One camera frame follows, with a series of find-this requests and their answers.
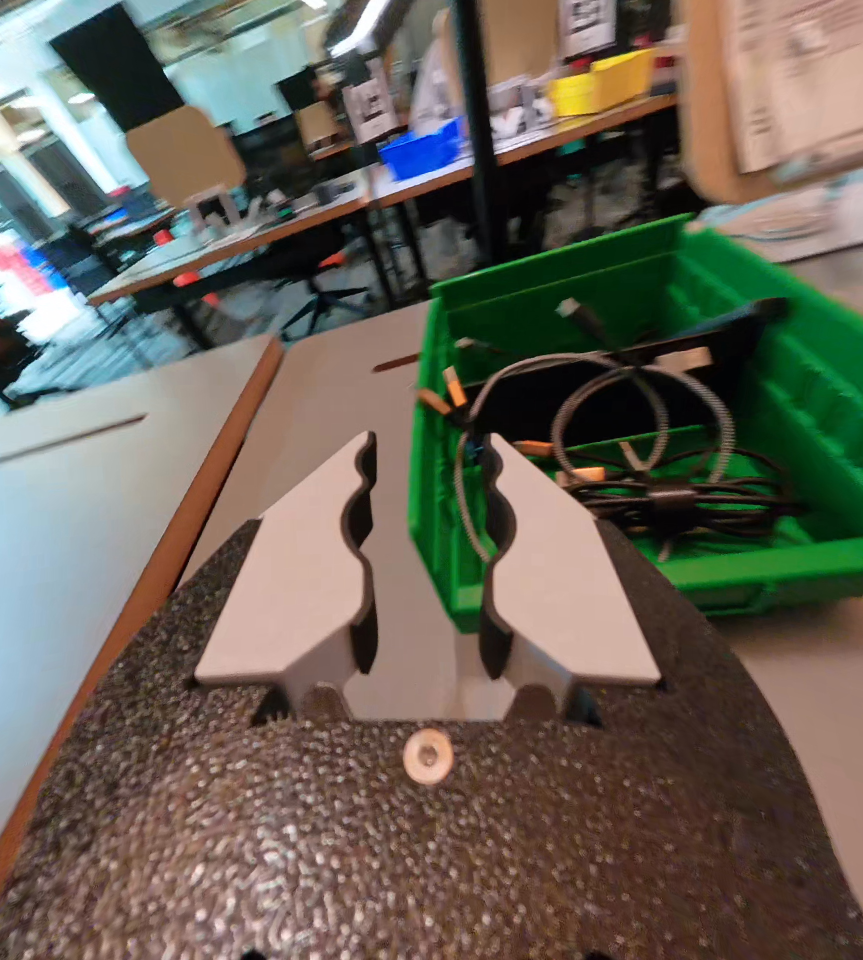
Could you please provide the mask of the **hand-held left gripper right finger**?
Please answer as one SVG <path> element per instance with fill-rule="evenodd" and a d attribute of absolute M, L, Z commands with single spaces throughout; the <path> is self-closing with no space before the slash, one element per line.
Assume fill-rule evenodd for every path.
<path fill-rule="evenodd" d="M 498 434 L 482 442 L 485 530 L 478 644 L 492 680 L 570 690 L 652 687 L 654 654 L 598 522 Z"/>

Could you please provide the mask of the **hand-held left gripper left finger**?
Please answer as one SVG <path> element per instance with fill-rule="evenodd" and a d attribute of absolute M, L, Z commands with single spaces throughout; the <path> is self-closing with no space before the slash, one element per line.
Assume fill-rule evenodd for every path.
<path fill-rule="evenodd" d="M 258 519 L 194 678 L 204 687 L 342 690 L 378 654 L 372 565 L 377 435 L 363 431 Z"/>

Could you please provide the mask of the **green plastic bin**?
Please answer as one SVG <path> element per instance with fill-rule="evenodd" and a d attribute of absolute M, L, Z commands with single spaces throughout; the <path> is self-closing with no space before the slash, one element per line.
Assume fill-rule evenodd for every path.
<path fill-rule="evenodd" d="M 710 230 L 673 217 L 437 284 L 417 386 L 408 532 L 446 615 L 476 629 L 485 563 L 462 524 L 455 468 L 462 426 L 486 382 L 527 358 L 559 365 L 503 375 L 474 414 L 462 467 L 482 549 L 481 441 L 539 445 L 530 460 L 563 477 L 553 422 L 607 368 L 572 354 L 634 357 L 668 426 L 661 459 L 654 407 L 634 376 L 596 388 L 569 415 L 574 470 L 601 468 L 625 496 L 626 534 L 708 617 L 863 596 L 863 316 Z"/>

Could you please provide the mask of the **black office chair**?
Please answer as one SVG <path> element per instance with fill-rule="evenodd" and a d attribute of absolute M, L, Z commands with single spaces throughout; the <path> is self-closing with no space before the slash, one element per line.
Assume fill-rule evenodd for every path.
<path fill-rule="evenodd" d="M 321 255 L 315 260 L 298 255 L 288 259 L 281 258 L 278 270 L 280 280 L 285 283 L 304 283 L 308 292 L 307 302 L 277 332 L 277 337 L 283 344 L 291 344 L 298 339 L 294 334 L 294 327 L 304 320 L 307 320 L 305 337 L 315 334 L 320 320 L 334 309 L 342 310 L 357 320 L 370 316 L 368 305 L 372 302 L 372 296 L 369 288 L 326 289 L 318 282 L 320 274 L 345 267 L 348 264 L 347 258 L 342 248 L 327 256 Z"/>

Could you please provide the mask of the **white desk with black legs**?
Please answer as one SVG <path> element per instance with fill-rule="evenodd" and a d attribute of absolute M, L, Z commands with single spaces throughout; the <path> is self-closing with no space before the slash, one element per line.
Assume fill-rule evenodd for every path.
<path fill-rule="evenodd" d="M 309 234 L 322 232 L 332 224 L 348 223 L 365 242 L 386 306 L 396 309 L 401 301 L 399 293 L 405 293 L 405 289 L 392 285 L 370 214 L 395 210 L 408 200 L 469 182 L 474 175 L 475 162 L 468 150 L 448 166 L 397 182 L 390 179 L 383 166 L 373 164 L 334 181 L 337 185 L 350 184 L 350 192 L 291 219 L 262 222 L 244 233 L 215 241 L 187 235 L 168 242 L 88 294 L 87 303 L 98 307 L 132 298 L 141 313 L 178 306 L 178 318 L 187 336 L 201 349 L 209 350 L 211 340 L 184 311 L 188 303 L 245 282 L 270 278 L 280 272 L 273 266 L 277 247 L 302 248 Z"/>

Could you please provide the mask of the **small wooden document stand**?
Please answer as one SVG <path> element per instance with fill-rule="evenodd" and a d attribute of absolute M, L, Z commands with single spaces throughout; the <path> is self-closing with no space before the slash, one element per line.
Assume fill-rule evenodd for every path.
<path fill-rule="evenodd" d="M 220 205 L 228 226 L 240 226 L 243 218 L 232 194 L 246 183 L 246 167 L 227 131 L 201 109 L 176 107 L 128 130 L 125 142 L 153 195 L 187 210 L 196 230 L 204 229 L 203 206 Z"/>

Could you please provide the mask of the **blue plastic bin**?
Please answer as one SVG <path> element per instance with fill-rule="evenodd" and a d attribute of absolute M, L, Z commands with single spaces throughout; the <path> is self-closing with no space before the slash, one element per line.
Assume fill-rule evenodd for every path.
<path fill-rule="evenodd" d="M 430 133 L 405 133 L 378 148 L 381 163 L 394 182 L 434 173 L 454 163 L 462 153 L 462 118 L 452 118 Z"/>

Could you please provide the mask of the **yellow plastic bin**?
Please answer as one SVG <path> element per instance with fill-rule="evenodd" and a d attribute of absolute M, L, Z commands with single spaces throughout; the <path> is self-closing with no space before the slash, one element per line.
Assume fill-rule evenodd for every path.
<path fill-rule="evenodd" d="M 547 96 L 556 118 L 601 114 L 651 94 L 654 49 L 643 48 L 592 63 L 581 73 L 551 80 Z"/>

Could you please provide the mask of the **black square panel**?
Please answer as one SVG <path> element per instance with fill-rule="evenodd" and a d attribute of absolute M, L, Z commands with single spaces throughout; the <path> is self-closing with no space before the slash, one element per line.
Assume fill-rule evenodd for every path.
<path fill-rule="evenodd" d="M 185 106 L 123 3 L 59 33 L 49 46 L 125 134 Z"/>

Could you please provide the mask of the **white instruction sheet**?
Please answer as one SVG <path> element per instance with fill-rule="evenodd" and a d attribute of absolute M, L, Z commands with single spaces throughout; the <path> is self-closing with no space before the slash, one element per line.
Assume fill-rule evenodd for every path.
<path fill-rule="evenodd" d="M 719 3 L 741 173 L 863 160 L 863 1 Z"/>

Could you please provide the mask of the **white fiducial tag sign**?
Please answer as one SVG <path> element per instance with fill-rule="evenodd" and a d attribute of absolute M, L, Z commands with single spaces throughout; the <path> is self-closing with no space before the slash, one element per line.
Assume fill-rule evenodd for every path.
<path fill-rule="evenodd" d="M 570 60 L 615 45 L 617 1 L 559 1 L 560 54 Z"/>

